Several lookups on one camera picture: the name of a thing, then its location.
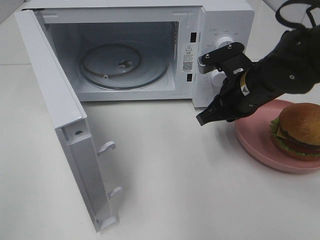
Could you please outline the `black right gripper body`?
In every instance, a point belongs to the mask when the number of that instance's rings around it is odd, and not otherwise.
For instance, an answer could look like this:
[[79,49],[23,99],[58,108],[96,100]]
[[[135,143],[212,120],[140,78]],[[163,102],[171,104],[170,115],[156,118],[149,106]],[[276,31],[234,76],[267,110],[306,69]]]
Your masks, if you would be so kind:
[[253,114],[263,105],[261,63],[246,56],[234,56],[219,61],[219,70],[226,79],[217,96],[217,120],[234,120]]

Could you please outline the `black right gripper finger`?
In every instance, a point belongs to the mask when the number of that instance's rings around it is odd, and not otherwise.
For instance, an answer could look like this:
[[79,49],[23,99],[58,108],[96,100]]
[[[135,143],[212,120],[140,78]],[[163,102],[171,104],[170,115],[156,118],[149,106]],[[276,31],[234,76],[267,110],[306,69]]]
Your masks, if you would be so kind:
[[233,122],[240,118],[240,114],[233,110],[218,94],[208,107],[200,112],[196,119],[201,126],[217,121]]

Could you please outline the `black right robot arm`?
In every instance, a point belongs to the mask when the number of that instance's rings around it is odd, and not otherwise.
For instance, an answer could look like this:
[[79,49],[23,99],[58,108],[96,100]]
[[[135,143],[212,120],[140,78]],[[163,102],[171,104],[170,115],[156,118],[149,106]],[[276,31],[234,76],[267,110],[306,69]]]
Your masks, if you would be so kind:
[[198,58],[199,72],[225,74],[222,87],[197,115],[200,125],[252,115],[283,94],[305,94],[320,81],[320,28],[285,31],[276,47],[252,62],[233,42]]

